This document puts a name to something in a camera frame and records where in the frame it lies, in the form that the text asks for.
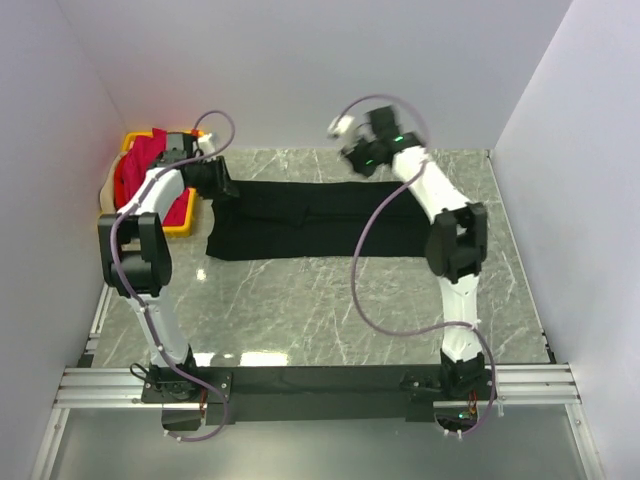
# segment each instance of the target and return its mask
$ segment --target marble floor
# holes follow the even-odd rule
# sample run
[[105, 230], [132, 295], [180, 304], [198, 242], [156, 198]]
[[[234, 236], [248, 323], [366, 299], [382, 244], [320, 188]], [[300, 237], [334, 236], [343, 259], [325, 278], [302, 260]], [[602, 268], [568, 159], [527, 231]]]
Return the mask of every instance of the marble floor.
[[[489, 251], [478, 294], [480, 330], [500, 363], [546, 363], [544, 337], [486, 151], [435, 152], [470, 199], [489, 211]], [[379, 170], [359, 179], [334, 150], [236, 150], [226, 155], [238, 180], [341, 182], [393, 180]], [[350, 258], [225, 262], [204, 253], [213, 225], [198, 200], [189, 238], [170, 240], [169, 289], [198, 363], [211, 365], [351, 365], [438, 363], [440, 333], [418, 338], [378, 334], [353, 308]], [[440, 291], [422, 258], [368, 258], [359, 267], [366, 311], [387, 328], [442, 320]], [[146, 362], [149, 350], [130, 307], [110, 299], [94, 367]]]

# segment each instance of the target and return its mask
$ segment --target black pants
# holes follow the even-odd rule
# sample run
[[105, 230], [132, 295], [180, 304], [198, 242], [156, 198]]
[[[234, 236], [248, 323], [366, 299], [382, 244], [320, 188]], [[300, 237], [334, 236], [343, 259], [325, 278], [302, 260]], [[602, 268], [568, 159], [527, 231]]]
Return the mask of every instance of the black pants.
[[[213, 203], [207, 255], [222, 260], [351, 256], [375, 208], [400, 186], [380, 183], [235, 182], [240, 198]], [[409, 191], [378, 217], [366, 257], [421, 257], [429, 219]]]

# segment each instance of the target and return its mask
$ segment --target red cloth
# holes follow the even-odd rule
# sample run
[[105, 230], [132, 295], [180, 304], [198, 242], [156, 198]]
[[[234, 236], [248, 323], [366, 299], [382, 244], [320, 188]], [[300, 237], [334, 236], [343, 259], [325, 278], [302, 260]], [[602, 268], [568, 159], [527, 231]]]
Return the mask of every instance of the red cloth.
[[[167, 132], [158, 128], [153, 129], [152, 137], [138, 135], [133, 141], [133, 146], [122, 157], [114, 173], [116, 208], [121, 208], [133, 198], [138, 191], [147, 169], [158, 155], [167, 147]], [[164, 226], [184, 225], [187, 216], [187, 204], [189, 203], [189, 190], [182, 192], [164, 219]]]

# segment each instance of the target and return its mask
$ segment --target white enclosure wall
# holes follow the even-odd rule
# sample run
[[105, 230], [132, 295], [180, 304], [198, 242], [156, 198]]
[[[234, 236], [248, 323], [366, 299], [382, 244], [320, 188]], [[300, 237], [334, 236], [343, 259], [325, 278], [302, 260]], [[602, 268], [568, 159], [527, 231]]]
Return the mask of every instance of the white enclosure wall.
[[60, 0], [130, 129], [224, 108], [236, 145], [318, 146], [356, 97], [492, 148], [569, 0]]
[[0, 478], [26, 478], [101, 287], [97, 192], [122, 123], [55, 2], [0, 15]]
[[640, 3], [574, 0], [495, 152], [542, 321], [616, 480], [640, 466], [639, 58]]

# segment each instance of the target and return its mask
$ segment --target cable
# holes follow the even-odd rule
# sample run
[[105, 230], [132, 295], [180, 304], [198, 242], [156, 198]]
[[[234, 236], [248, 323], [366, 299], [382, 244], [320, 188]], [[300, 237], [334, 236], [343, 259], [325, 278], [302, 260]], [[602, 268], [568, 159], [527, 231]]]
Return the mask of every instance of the cable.
[[198, 118], [198, 120], [196, 120], [196, 123], [195, 123], [193, 129], [197, 130], [198, 126], [200, 125], [200, 122], [202, 122], [202, 120], [204, 120], [209, 115], [214, 115], [214, 114], [222, 115], [229, 122], [229, 125], [231, 126], [231, 134], [229, 135], [229, 139], [222, 145], [222, 147], [220, 147], [216, 151], [214, 151], [212, 153], [209, 153], [207, 155], [201, 155], [201, 156], [198, 156], [198, 157], [187, 158], [186, 160], [181, 160], [179, 162], [176, 162], [174, 164], [169, 165], [168, 167], [163, 168], [160, 172], [158, 172], [158, 174], [154, 177], [154, 179], [147, 184], [147, 186], [142, 190], [142, 192], [140, 192], [140, 196], [138, 197], [137, 202], [134, 203], [127, 211], [121, 213], [116, 218], [116, 221], [113, 223], [113, 226], [111, 227], [111, 231], [109, 232], [109, 243], [110, 243], [110, 248], [111, 248], [111, 256], [113, 258], [113, 266], [114, 266], [116, 272], [118, 273], [118, 277], [120, 278], [120, 281], [122, 282], [122, 285], [124, 286], [124, 289], [131, 296], [131, 298], [133, 298], [134, 300], [136, 300], [138, 302], [138, 305], [140, 306], [140, 309], [141, 309], [141, 311], [142, 311], [142, 313], [144, 315], [144, 319], [145, 319], [145, 322], [147, 324], [147, 328], [149, 329], [151, 337], [153, 338], [153, 343], [156, 346], [156, 348], [158, 349], [158, 352], [160, 353], [160, 356], [162, 357], [162, 359], [169, 366], [169, 368], [171, 370], [173, 370], [175, 373], [177, 373], [178, 375], [180, 375], [181, 377], [183, 377], [184, 379], [186, 379], [186, 380], [188, 380], [190, 382], [193, 382], [193, 383], [195, 383], [197, 385], [200, 385], [203, 388], [206, 388], [207, 390], [209, 390], [210, 392], [215, 394], [218, 398], [220, 398], [220, 400], [222, 401], [222, 406], [223, 406], [223, 410], [224, 410], [222, 421], [220, 422], [220, 425], [218, 425], [212, 432], [207, 433], [206, 435], [202, 435], [200, 437], [183, 437], [183, 436], [178, 435], [175, 432], [168, 432], [169, 436], [175, 438], [178, 441], [182, 441], [182, 442], [199, 442], [199, 441], [202, 441], [202, 440], [207, 440], [207, 439], [217, 435], [224, 428], [224, 426], [227, 424], [227, 422], [229, 420], [229, 404], [227, 402], [227, 398], [224, 396], [224, 394], [220, 390], [218, 390], [213, 385], [210, 385], [209, 383], [207, 383], [207, 382], [205, 382], [203, 380], [200, 380], [199, 378], [196, 378], [193, 375], [188, 374], [187, 372], [183, 372], [182, 370], [180, 370], [178, 368], [178, 366], [174, 363], [174, 361], [171, 359], [171, 357], [167, 354], [167, 352], [164, 349], [164, 346], [162, 345], [162, 342], [160, 341], [160, 337], [158, 335], [158, 331], [156, 330], [155, 325], [153, 324], [153, 318], [151, 317], [149, 305], [147, 304], [147, 302], [145, 302], [142, 299], [142, 297], [140, 297], [140, 295], [138, 295], [136, 293], [136, 291], [131, 286], [131, 283], [127, 279], [126, 274], [124, 273], [124, 270], [122, 268], [122, 263], [120, 261], [120, 256], [118, 254], [118, 241], [117, 241], [117, 238], [118, 238], [118, 228], [120, 228], [120, 225], [122, 224], [122, 222], [124, 222], [140, 206], [140, 204], [144, 201], [144, 199], [147, 197], [147, 195], [149, 195], [149, 192], [153, 188], [153, 185], [156, 183], [156, 181], [160, 177], [162, 177], [163, 175], [165, 175], [166, 173], [170, 172], [171, 170], [173, 170], [175, 168], [180, 168], [180, 167], [182, 167], [184, 165], [188, 165], [190, 163], [199, 162], [201, 160], [207, 160], [209, 158], [215, 157], [216, 155], [218, 155], [220, 152], [225, 150], [231, 144], [231, 142], [233, 141], [233, 139], [234, 139], [234, 137], [236, 135], [236, 126], [233, 123], [233, 119], [227, 113], [223, 112], [222, 110], [209, 110], [208, 112], [203, 113], [200, 116], [200, 118]]
[[[139, 373], [136, 373], [133, 371], [133, 367], [137, 367], [138, 369], [142, 370], [142, 372], [144, 373], [144, 377], [142, 375], [140, 375]], [[129, 372], [131, 373], [131, 375], [133, 375], [134, 377], [136, 377], [138, 380], [142, 380], [143, 383], [147, 382], [147, 376], [149, 375], [149, 370], [147, 370], [146, 368], [144, 368], [142, 365], [140, 365], [139, 363], [132, 363], [131, 365], [129, 365]]]
[[[418, 127], [422, 130], [422, 134], [424, 135], [424, 139], [425, 139], [425, 149], [426, 149], [426, 146], [428, 145], [427, 139], [429, 137], [429, 130], [427, 128], [426, 122], [422, 118], [422, 115], [420, 115], [420, 112], [418, 112], [418, 110], [415, 107], [413, 107], [413, 105], [394, 95], [372, 94], [372, 95], [366, 95], [364, 97], [360, 97], [359, 99], [351, 102], [342, 111], [342, 113], [338, 116], [338, 119], [336, 120], [336, 124], [340, 121], [340, 119], [342, 119], [342, 117], [344, 117], [347, 114], [347, 112], [352, 107], [354, 107], [358, 103], [361, 103], [361, 102], [364, 102], [365, 100], [370, 100], [370, 99], [389, 100], [404, 107], [413, 116], [415, 122], [418, 124]], [[415, 335], [422, 335], [425, 333], [433, 332], [435, 330], [440, 330], [446, 327], [466, 327], [466, 328], [470, 328], [473, 331], [473, 333], [476, 334], [476, 336], [478, 337], [478, 340], [480, 341], [480, 344], [482, 345], [483, 350], [485, 351], [485, 353], [487, 354], [487, 357], [489, 358], [489, 364], [491, 366], [491, 393], [489, 395], [489, 401], [487, 403], [487, 410], [484, 413], [484, 415], [478, 418], [478, 421], [475, 423], [475, 425], [473, 425], [471, 428], [469, 428], [465, 432], [462, 432], [462, 435], [468, 435], [476, 431], [480, 426], [482, 426], [486, 422], [487, 417], [491, 412], [491, 408], [493, 407], [494, 397], [496, 396], [496, 362], [495, 362], [495, 359], [493, 358], [493, 354], [491, 353], [491, 349], [489, 348], [489, 344], [487, 340], [484, 338], [484, 336], [472, 324], [467, 322], [459, 322], [459, 321], [443, 322], [437, 325], [431, 325], [428, 327], [422, 327], [415, 330], [408, 330], [404, 332], [396, 332], [393, 330], [388, 330], [384, 327], [381, 327], [380, 325], [373, 323], [373, 321], [369, 317], [367, 317], [367, 314], [362, 309], [362, 305], [360, 304], [360, 300], [358, 299], [358, 293], [356, 288], [356, 273], [357, 273], [357, 267], [358, 267], [358, 259], [360, 258], [360, 252], [362, 251], [362, 246], [364, 245], [364, 241], [366, 240], [367, 235], [371, 230], [371, 226], [378, 218], [378, 215], [380, 215], [380, 212], [382, 212], [382, 210], [384, 210], [384, 208], [387, 205], [389, 205], [396, 197], [398, 197], [398, 195], [400, 195], [402, 192], [407, 190], [416, 180], [418, 180], [418, 178], [422, 176], [426, 167], [427, 167], [427, 161], [425, 160], [420, 165], [420, 170], [418, 171], [418, 173], [416, 173], [407, 182], [403, 183], [399, 188], [397, 188], [393, 193], [391, 193], [391, 195], [385, 198], [382, 201], [382, 203], [378, 205], [378, 208], [375, 209], [373, 214], [371, 214], [371, 217], [367, 221], [367, 224], [365, 225], [364, 229], [362, 230], [362, 233], [360, 234], [360, 238], [358, 239], [358, 243], [356, 244], [356, 250], [351, 260], [351, 278], [350, 278], [351, 297], [353, 298], [353, 305], [356, 307], [356, 311], [360, 314], [360, 317], [362, 318], [362, 320], [364, 320], [364, 322], [367, 325], [369, 325], [371, 328], [373, 328], [376, 332], [382, 333], [384, 335], [390, 335], [394, 337], [412, 337]]]

